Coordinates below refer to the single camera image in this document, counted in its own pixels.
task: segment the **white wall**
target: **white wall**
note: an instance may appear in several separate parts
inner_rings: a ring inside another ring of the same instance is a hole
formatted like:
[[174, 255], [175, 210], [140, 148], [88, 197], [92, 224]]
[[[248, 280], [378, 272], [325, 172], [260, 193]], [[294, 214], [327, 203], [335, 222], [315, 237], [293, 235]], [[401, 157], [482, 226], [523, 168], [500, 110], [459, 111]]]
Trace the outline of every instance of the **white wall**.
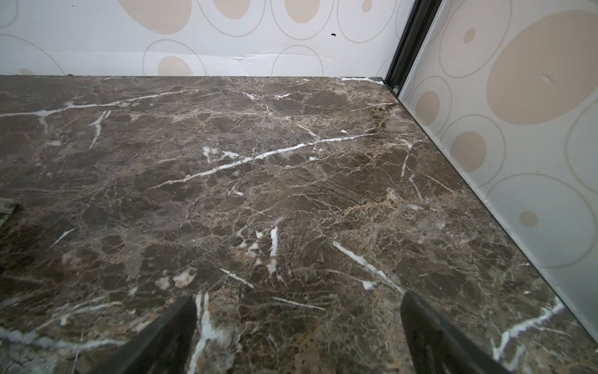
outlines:
[[424, 43], [400, 100], [598, 340], [598, 4], [445, 0]]
[[1, 0], [0, 74], [384, 77], [412, 4]]

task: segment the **black metal frame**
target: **black metal frame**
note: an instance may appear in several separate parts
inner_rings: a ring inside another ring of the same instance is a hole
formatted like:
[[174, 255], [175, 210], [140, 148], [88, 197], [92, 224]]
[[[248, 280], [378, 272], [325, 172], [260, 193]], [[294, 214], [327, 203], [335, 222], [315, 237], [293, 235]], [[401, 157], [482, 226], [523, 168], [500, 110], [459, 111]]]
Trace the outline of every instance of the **black metal frame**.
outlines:
[[182, 374], [196, 322], [193, 298], [182, 297], [91, 374]]
[[441, 2], [442, 0], [415, 0], [413, 4], [405, 31], [385, 79], [386, 85], [396, 95], [401, 92], [407, 80], [407, 75], [411, 71], [417, 53], [422, 48], [423, 40], [430, 30]]
[[509, 374], [412, 292], [403, 299], [401, 319], [417, 374]]

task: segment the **marble floor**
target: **marble floor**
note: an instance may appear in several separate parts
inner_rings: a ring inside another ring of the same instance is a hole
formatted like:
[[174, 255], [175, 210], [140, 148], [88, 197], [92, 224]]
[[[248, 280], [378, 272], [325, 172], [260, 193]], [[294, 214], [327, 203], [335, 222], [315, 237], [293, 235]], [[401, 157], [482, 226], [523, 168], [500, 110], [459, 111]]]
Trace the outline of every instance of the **marble floor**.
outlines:
[[412, 373], [414, 290], [518, 373], [589, 335], [387, 88], [0, 77], [0, 372], [85, 373], [183, 295], [190, 373]]

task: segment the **white marble vein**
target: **white marble vein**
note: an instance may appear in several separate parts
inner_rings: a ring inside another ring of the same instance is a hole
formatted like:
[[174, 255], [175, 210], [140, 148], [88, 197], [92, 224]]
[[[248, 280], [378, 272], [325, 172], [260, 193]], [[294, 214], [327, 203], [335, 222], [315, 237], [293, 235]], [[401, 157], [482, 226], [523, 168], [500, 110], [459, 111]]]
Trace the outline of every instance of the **white marble vein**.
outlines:
[[274, 229], [270, 232], [270, 238], [272, 239], [272, 246], [270, 247], [270, 263], [266, 265], [266, 268], [270, 272], [270, 275], [276, 271], [276, 255], [278, 254], [278, 226], [274, 226]]
[[436, 183], [438, 183], [440, 186], [444, 187], [447, 191], [454, 193], [454, 190], [452, 188], [450, 188], [449, 186], [447, 186], [446, 184], [442, 183], [441, 181], [439, 181], [438, 179], [434, 178], [434, 177], [430, 177], [428, 174], [424, 174], [425, 177], [430, 178], [432, 181], [435, 181]]
[[86, 301], [80, 302], [79, 304], [76, 304], [75, 306], [72, 306], [72, 307], [70, 307], [70, 304], [67, 303], [67, 304], [64, 304], [64, 305], [61, 305], [61, 306], [57, 307], [56, 308], [57, 312], [53, 313], [53, 315], [57, 316], [57, 315], [59, 315], [61, 313], [61, 311], [64, 311], [66, 309], [70, 309], [70, 310], [74, 311], [75, 309], [79, 309], [80, 307], [82, 307], [85, 304], [95, 303], [95, 302], [98, 302], [98, 301], [106, 299], [106, 298], [107, 298], [106, 295], [104, 295], [104, 296], [98, 296], [98, 297], [95, 297], [95, 298], [93, 298], [91, 300], [86, 300]]
[[396, 283], [394, 283], [390, 278], [388, 278], [388, 276], [382, 270], [376, 269], [376, 267], [374, 265], [372, 265], [369, 262], [367, 262], [362, 256], [357, 256], [355, 253], [353, 253], [353, 251], [348, 250], [347, 248], [343, 247], [337, 241], [332, 242], [332, 244], [339, 251], [341, 251], [345, 255], [349, 256], [350, 259], [352, 259], [353, 261], [355, 261], [358, 264], [360, 264], [361, 266], [363, 266], [365, 270], [369, 271], [370, 273], [372, 273], [375, 276], [377, 276], [378, 278], [380, 278], [380, 280], [383, 283], [385, 283], [388, 286], [390, 286], [390, 287], [394, 288], [395, 290], [399, 291], [401, 294], [403, 294], [403, 295], [405, 294], [405, 290], [401, 286], [399, 286]]
[[503, 355], [505, 354], [505, 350], [511, 341], [511, 339], [516, 339], [521, 333], [528, 331], [532, 327], [539, 327], [542, 324], [546, 323], [550, 320], [553, 316], [557, 315], [558, 313], [564, 311], [565, 305], [558, 296], [554, 297], [554, 306], [550, 309], [542, 308], [542, 313], [536, 318], [530, 318], [528, 320], [519, 322], [511, 326], [507, 331], [502, 333], [501, 336], [501, 344], [499, 346], [494, 346], [492, 343], [492, 354], [496, 361], [500, 360]]
[[98, 311], [100, 309], [108, 308], [110, 306], [122, 305], [122, 304], [123, 303], [120, 302], [120, 301], [114, 301], [114, 302], [104, 303], [104, 304], [100, 304], [100, 305], [84, 306], [83, 308], [75, 309], [74, 311], [72, 311], [70, 313], [66, 313], [66, 314], [64, 314], [64, 315], [62, 315], [60, 317], [60, 325], [61, 326], [65, 326], [68, 323], [69, 317], [71, 317], [71, 316], [73, 316], [75, 314], [95, 312], [95, 311]]
[[409, 159], [409, 154], [405, 156], [405, 160], [403, 161], [403, 167], [401, 168], [401, 178], [405, 176], [405, 169], [407, 168], [407, 160]]
[[19, 294], [17, 296], [14, 297], [9, 297], [7, 299], [4, 299], [0, 302], [0, 309], [4, 309], [6, 307], [9, 306], [15, 306], [16, 304], [23, 302], [25, 300], [29, 300], [32, 297], [44, 294], [44, 293], [48, 293], [48, 290], [35, 290], [35, 291], [31, 291], [28, 292], [26, 294]]
[[315, 305], [309, 305], [309, 304], [302, 304], [302, 303], [298, 303], [298, 302], [291, 301], [291, 300], [281, 299], [280, 297], [272, 297], [272, 299], [274, 299], [276, 301], [283, 302], [283, 303], [295, 305], [295, 306], [304, 306], [306, 308], [320, 309], [320, 310], [323, 310], [323, 311], [326, 310], [326, 309], [322, 308], [321, 306], [315, 306]]
[[520, 345], [517, 347], [517, 350], [515, 352], [515, 356], [513, 357], [513, 359], [507, 363], [503, 364], [503, 367], [506, 370], [509, 370], [510, 372], [512, 372], [513, 370], [515, 370], [516, 368], [519, 367], [519, 360], [521, 360], [521, 357], [523, 356], [523, 354], [526, 352], [526, 348], [524, 345]]
[[373, 79], [369, 79], [369, 78], [347, 78], [347, 77], [338, 77], [339, 80], [341, 81], [366, 81], [366, 82], [372, 82], [372, 83], [376, 83], [379, 84], [381, 86], [384, 86], [384, 82], [382, 81], [375, 81]]
[[7, 330], [2, 326], [0, 326], [0, 339], [15, 344], [37, 346], [42, 349], [66, 349], [73, 352], [88, 351], [104, 345], [122, 345], [126, 343], [126, 341], [115, 339], [90, 340], [85, 343], [73, 343], [65, 340], [53, 340], [49, 337], [39, 336], [35, 332], [22, 333], [18, 330]]
[[413, 148], [413, 144], [410, 143], [410, 142], [408, 142], [406, 139], [399, 138], [399, 140], [402, 141], [404, 144], [407, 144], [407, 149], [412, 149]]
[[162, 291], [166, 291], [170, 288], [170, 278], [163, 276], [162, 278], [154, 281], [154, 284]]
[[246, 93], [243, 92], [245, 94], [245, 96], [247, 96], [249, 98], [249, 100], [254, 101], [254, 100], [259, 100], [260, 97], [258, 95], [252, 94], [252, 93]]
[[183, 272], [178, 275], [172, 277], [172, 280], [175, 282], [176, 288], [185, 288], [186, 286], [190, 285], [195, 279], [197, 275], [197, 268], [196, 267], [188, 267]]
[[318, 134], [314, 133], [313, 131], [311, 131], [307, 127], [303, 126], [302, 124], [297, 123], [297, 126], [299, 126], [300, 128], [304, 129], [305, 131], [307, 131], [307, 133], [309, 135], [313, 136], [314, 138], [320, 139], [320, 136]]
[[71, 229], [71, 230], [68, 230], [68, 231], [65, 231], [65, 232], [63, 232], [63, 233], [62, 233], [62, 235], [61, 235], [61, 236], [60, 236], [58, 239], [56, 239], [56, 241], [55, 241], [55, 242], [53, 242], [53, 243], [52, 243], [52, 245], [50, 245], [50, 248], [51, 248], [51, 247], [53, 247], [53, 246], [54, 246], [56, 243], [58, 243], [59, 241], [61, 241], [61, 240], [62, 240], [62, 239], [63, 239], [63, 238], [66, 236], [66, 235], [69, 235], [69, 233], [70, 233], [70, 232], [72, 232], [72, 231], [74, 231], [74, 230], [76, 230], [76, 229], [77, 229], [77, 228], [75, 227], [74, 229]]
[[297, 145], [293, 145], [292, 147], [278, 148], [277, 150], [263, 152], [263, 153], [260, 153], [260, 154], [258, 154], [256, 156], [244, 157], [242, 160], [231, 162], [231, 163], [224, 164], [224, 165], [220, 165], [220, 166], [217, 166], [217, 167], [215, 167], [213, 169], [210, 169], [210, 170], [206, 170], [206, 171], [203, 171], [203, 172], [199, 172], [199, 173], [195, 173], [193, 175], [186, 176], [185, 178], [182, 178], [182, 179], [168, 180], [168, 181], [166, 181], [164, 183], [160, 183], [159, 185], [154, 186], [152, 188], [160, 188], [160, 187], [165, 186], [167, 184], [173, 184], [173, 183], [184, 183], [184, 182], [187, 182], [187, 181], [189, 181], [191, 179], [195, 179], [197, 177], [205, 177], [207, 175], [212, 175], [212, 174], [214, 174], [214, 173], [216, 173], [216, 172], [218, 172], [220, 170], [235, 168], [236, 166], [239, 166], [239, 165], [251, 162], [251, 161], [263, 160], [263, 159], [266, 159], [266, 158], [268, 158], [268, 157], [270, 157], [272, 155], [275, 155], [275, 154], [281, 154], [281, 153], [287, 153], [287, 152], [295, 151], [295, 150], [298, 150], [298, 149], [301, 149], [301, 148], [308, 147], [310, 145], [316, 145], [316, 144], [326, 143], [326, 142], [341, 142], [341, 141], [345, 141], [345, 140], [353, 140], [353, 139], [363, 138], [365, 136], [372, 136], [372, 135], [375, 135], [375, 134], [373, 134], [373, 133], [367, 133], [367, 134], [360, 134], [360, 135], [353, 135], [353, 136], [342, 136], [342, 137], [339, 137], [339, 138], [320, 139], [320, 140], [316, 140], [316, 141], [313, 141], [313, 142], [310, 142], [310, 143], [300, 143], [300, 144], [297, 144]]
[[236, 159], [237, 157], [240, 157], [241, 155], [239, 153], [235, 153], [235, 152], [229, 152], [229, 151], [222, 151], [222, 154], [224, 156], [228, 156], [231, 159]]
[[223, 268], [220, 268], [220, 270], [223, 273], [225, 273], [226, 275], [228, 275], [229, 277], [235, 279], [236, 281], [239, 281], [239, 282], [241, 282], [243, 284], [246, 284], [246, 285], [250, 286], [251, 288], [254, 287], [253, 284], [247, 282], [245, 279], [241, 278], [240, 276], [236, 275], [235, 273], [232, 273], [232, 272], [228, 271], [227, 269], [223, 269]]
[[179, 159], [178, 157], [173, 157], [173, 158], [171, 158], [171, 159], [163, 159], [163, 160], [160, 160], [160, 161], [158, 161], [158, 163], [163, 163], [163, 162], [168, 162], [168, 161], [175, 161], [175, 160], [178, 160], [178, 159]]
[[373, 290], [377, 286], [377, 284], [379, 283], [378, 281], [365, 281], [363, 279], [355, 278], [354, 276], [351, 276], [349, 274], [345, 274], [343, 272], [340, 272], [340, 271], [334, 270], [334, 269], [326, 269], [324, 271], [331, 272], [331, 273], [336, 273], [336, 274], [341, 274], [341, 275], [344, 275], [344, 276], [346, 276], [348, 278], [354, 279], [354, 280], [360, 282], [361, 285], [364, 286], [364, 289], [366, 291]]
[[129, 295], [129, 297], [133, 297], [137, 293], [138, 289], [139, 289], [139, 286], [135, 286], [135, 287], [131, 288], [129, 290], [129, 292], [127, 292], [127, 294]]
[[385, 107], [387, 105], [396, 105], [396, 102], [371, 102], [366, 104], [366, 108]]
[[415, 192], [417, 192], [417, 197], [419, 197], [419, 200], [423, 203], [422, 193], [419, 191], [419, 188], [417, 188], [417, 184], [415, 184], [415, 182], [413, 181], [414, 177], [415, 177], [415, 174], [411, 174], [411, 176], [409, 177], [409, 182], [411, 182], [413, 187], [415, 187]]
[[36, 115], [39, 117], [39, 123], [44, 127], [44, 133], [48, 133], [48, 123], [46, 122], [45, 118], [51, 114], [64, 112], [69, 109], [84, 109], [84, 108], [94, 108], [94, 107], [128, 107], [129, 103], [139, 101], [139, 100], [159, 98], [161, 96], [174, 95], [176, 93], [197, 92], [197, 91], [198, 91], [198, 89], [188, 89], [188, 90], [180, 90], [180, 91], [162, 92], [162, 93], [156, 93], [154, 95], [145, 95], [145, 96], [138, 96], [136, 98], [117, 100], [117, 101], [108, 102], [105, 104], [73, 104], [72, 102], [67, 102], [66, 106], [63, 108], [52, 109], [52, 110], [38, 110], [37, 112], [2, 113], [2, 114], [0, 114], [0, 118], [13, 117], [15, 115]]
[[[195, 297], [195, 304], [197, 307], [197, 321], [198, 329], [200, 329], [200, 338], [195, 346], [191, 361], [189, 362], [189, 368], [187, 374], [194, 374], [197, 372], [197, 362], [206, 348], [208, 342], [215, 342], [226, 348], [232, 341], [232, 331], [227, 329], [219, 329], [212, 325], [210, 321], [210, 295], [206, 292], [203, 296], [203, 308], [202, 308], [202, 293], [199, 292]], [[227, 363], [232, 365], [234, 360], [234, 353], [229, 353], [227, 357]]]
[[108, 116], [110, 115], [110, 113], [112, 113], [111, 110], [107, 110], [104, 111], [102, 113], [102, 115], [100, 115], [100, 117], [95, 120], [94, 122], [90, 123], [88, 126], [93, 126], [96, 128], [96, 134], [93, 137], [93, 140], [91, 141], [91, 144], [89, 145], [88, 149], [91, 149], [93, 147], [93, 145], [97, 142], [97, 139], [100, 137], [100, 134], [102, 133], [102, 121], [105, 120], [106, 118], [108, 118]]

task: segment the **beige oval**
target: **beige oval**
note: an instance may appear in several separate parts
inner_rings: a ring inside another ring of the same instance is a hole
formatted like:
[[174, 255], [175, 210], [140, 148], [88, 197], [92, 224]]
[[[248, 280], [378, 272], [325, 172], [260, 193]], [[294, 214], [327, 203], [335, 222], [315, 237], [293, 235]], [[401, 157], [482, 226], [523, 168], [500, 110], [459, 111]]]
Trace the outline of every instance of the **beige oval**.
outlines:
[[372, 9], [372, 0], [364, 0], [363, 3], [361, 3], [361, 10], [364, 13], [369, 12]]
[[560, 117], [598, 87], [598, 14], [570, 10], [521, 31], [502, 50], [487, 84], [503, 121], [537, 124]]
[[214, 5], [224, 17], [238, 20], [247, 14], [251, 0], [214, 0]]
[[523, 226], [537, 227], [540, 219], [538, 219], [538, 216], [534, 212], [521, 212], [519, 215], [519, 222], [521, 222]]
[[307, 23], [318, 13], [320, 0], [285, 0], [285, 8], [293, 21]]
[[191, 0], [118, 0], [123, 9], [146, 29], [174, 34], [189, 22]]
[[193, 71], [181, 58], [166, 56], [158, 64], [158, 75], [160, 76], [193, 76]]
[[422, 126], [429, 126], [440, 110], [440, 98], [434, 91], [426, 91], [420, 96], [415, 106], [415, 115]]
[[463, 42], [465, 44], [471, 43], [471, 41], [474, 38], [475, 38], [475, 28], [469, 28], [463, 35]]
[[486, 142], [473, 131], [460, 133], [450, 145], [450, 155], [466, 173], [476, 171], [486, 160]]

